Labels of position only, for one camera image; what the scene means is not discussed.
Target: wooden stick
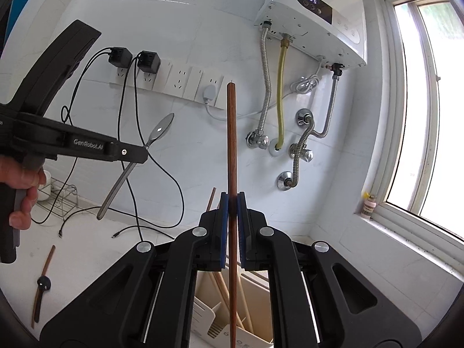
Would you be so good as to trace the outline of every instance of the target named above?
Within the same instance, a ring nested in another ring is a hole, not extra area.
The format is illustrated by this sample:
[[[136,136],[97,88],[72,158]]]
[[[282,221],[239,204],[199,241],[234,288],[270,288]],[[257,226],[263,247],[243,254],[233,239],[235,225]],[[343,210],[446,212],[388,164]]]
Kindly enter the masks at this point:
[[[229,193],[229,306],[231,348],[237,340],[237,111],[235,84],[227,85],[227,175]]]
[[[211,209],[211,204],[213,203],[215,193],[216,193],[216,187],[213,187],[213,190],[211,191],[211,196],[209,197],[208,207],[206,208],[207,212]]]
[[[211,204],[213,203],[215,193],[216,193],[216,187],[214,187],[213,191],[211,192],[208,207],[206,208],[207,212],[211,209]],[[217,293],[221,297],[222,303],[227,308],[227,312],[230,313],[229,291],[227,290],[226,282],[224,281],[222,274],[220,272],[208,272],[208,275],[210,277],[211,282],[214,285],[214,288],[216,289]],[[237,323],[240,328],[245,329],[238,313],[237,313]]]
[[[224,281],[224,278],[222,277],[222,274],[220,272],[208,272],[208,275],[214,285],[214,288],[216,289],[217,293],[221,297],[221,301],[226,307],[227,312],[230,314],[230,306],[229,306],[230,295],[229,295],[229,290],[227,290],[226,282]],[[241,329],[246,329],[238,313],[237,313],[237,325]]]
[[[45,265],[44,265],[44,268],[42,269],[41,276],[45,276],[47,274],[48,267],[50,266],[50,261],[52,260],[53,254],[55,253],[55,250],[56,250],[56,247],[55,247],[55,245],[53,245],[52,248],[50,249],[47,260],[45,260]],[[34,305],[32,306],[32,322],[31,322],[31,327],[32,328],[34,328],[34,323],[35,323],[35,321],[34,321],[35,307],[36,307],[36,304],[37,304],[37,300],[39,298],[39,292],[40,292],[40,289],[39,289],[39,287],[37,287],[37,291],[35,292],[35,297],[34,297]]]
[[[245,307],[245,325],[247,326],[246,330],[254,335],[255,331],[253,329],[253,324],[251,323],[250,310],[248,309],[247,299],[245,298],[245,293],[243,292],[242,275],[240,275],[240,273],[237,274],[237,285],[238,293],[240,294],[240,298],[242,299],[242,303]]]

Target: human hand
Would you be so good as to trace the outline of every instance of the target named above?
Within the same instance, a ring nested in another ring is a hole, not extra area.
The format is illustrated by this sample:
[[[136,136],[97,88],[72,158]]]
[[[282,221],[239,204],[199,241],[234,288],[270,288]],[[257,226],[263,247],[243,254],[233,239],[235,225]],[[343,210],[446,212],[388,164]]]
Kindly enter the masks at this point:
[[[31,227],[31,210],[39,196],[38,186],[46,181],[43,169],[38,173],[26,170],[13,158],[0,156],[0,183],[6,183],[16,190],[27,190],[21,210],[10,214],[9,223],[13,228],[26,230]]]

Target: white power plug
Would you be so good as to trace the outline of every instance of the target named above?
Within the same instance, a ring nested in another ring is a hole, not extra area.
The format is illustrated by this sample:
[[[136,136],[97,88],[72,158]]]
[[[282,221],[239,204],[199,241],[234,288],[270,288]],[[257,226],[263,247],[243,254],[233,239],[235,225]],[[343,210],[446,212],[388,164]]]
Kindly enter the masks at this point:
[[[214,85],[206,86],[205,90],[203,90],[203,101],[206,105],[209,105],[211,101],[214,101],[216,98],[216,87]]]

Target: white cup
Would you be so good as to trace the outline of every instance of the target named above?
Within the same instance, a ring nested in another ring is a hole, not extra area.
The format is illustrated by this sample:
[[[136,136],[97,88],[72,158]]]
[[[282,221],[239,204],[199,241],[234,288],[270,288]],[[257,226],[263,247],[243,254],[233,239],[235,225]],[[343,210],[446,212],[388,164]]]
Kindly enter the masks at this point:
[[[39,187],[39,197],[37,198],[38,201],[47,200],[52,193],[52,175],[47,170],[44,170],[44,173],[47,177],[47,182],[45,186]]]

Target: stainless steel flexible hose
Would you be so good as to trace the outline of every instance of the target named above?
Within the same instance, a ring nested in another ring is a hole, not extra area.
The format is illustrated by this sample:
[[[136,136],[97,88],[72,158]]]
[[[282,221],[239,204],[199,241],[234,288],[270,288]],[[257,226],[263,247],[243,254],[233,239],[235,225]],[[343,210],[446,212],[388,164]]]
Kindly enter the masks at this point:
[[[311,122],[309,123],[308,128],[303,132],[303,134],[300,137],[300,140],[298,141],[298,145],[296,145],[296,150],[295,150],[295,156],[293,158],[293,174],[292,174],[292,179],[288,179],[285,182],[285,185],[287,187],[296,187],[298,184],[298,177],[300,174],[300,156],[301,156],[301,151],[306,145],[306,140],[308,139],[309,135],[314,132],[314,120],[312,119]]]
[[[266,123],[267,110],[269,103],[271,102],[271,76],[269,74],[269,66],[267,63],[267,51],[266,51],[266,37],[269,27],[263,26],[263,32],[261,34],[261,42],[259,48],[261,50],[261,64],[263,65],[263,76],[264,86],[266,87],[266,94],[264,95],[263,110],[258,123],[258,131],[264,131],[264,124]]]
[[[317,131],[313,131],[311,135],[317,137],[318,139],[323,139],[327,136],[330,127],[330,121],[332,120],[332,113],[334,111],[333,102],[335,102],[335,94],[337,93],[337,85],[338,85],[338,76],[332,77],[332,90],[330,92],[330,101],[329,101],[329,108],[327,109],[327,115],[325,117],[324,129],[321,133]]]
[[[332,90],[330,92],[330,101],[329,101],[329,107],[327,109],[327,115],[325,117],[325,124],[324,124],[324,129],[322,130],[321,133],[317,132],[314,130],[314,120],[312,119],[311,122],[309,123],[308,128],[303,132],[303,134],[300,137],[300,140],[298,141],[298,144],[296,145],[296,150],[295,150],[295,156],[293,158],[293,174],[292,174],[292,179],[288,179],[285,182],[285,185],[287,187],[296,187],[298,184],[298,177],[299,177],[299,171],[300,171],[300,156],[301,156],[301,151],[305,148],[306,146],[306,141],[308,140],[308,137],[310,135],[313,135],[317,137],[318,139],[323,139],[324,137],[327,136],[327,133],[329,132],[329,127],[330,127],[330,121],[332,120],[332,113],[334,111],[334,102],[335,102],[335,95],[337,93],[337,84],[338,84],[339,77],[338,76],[333,76],[332,77]]]

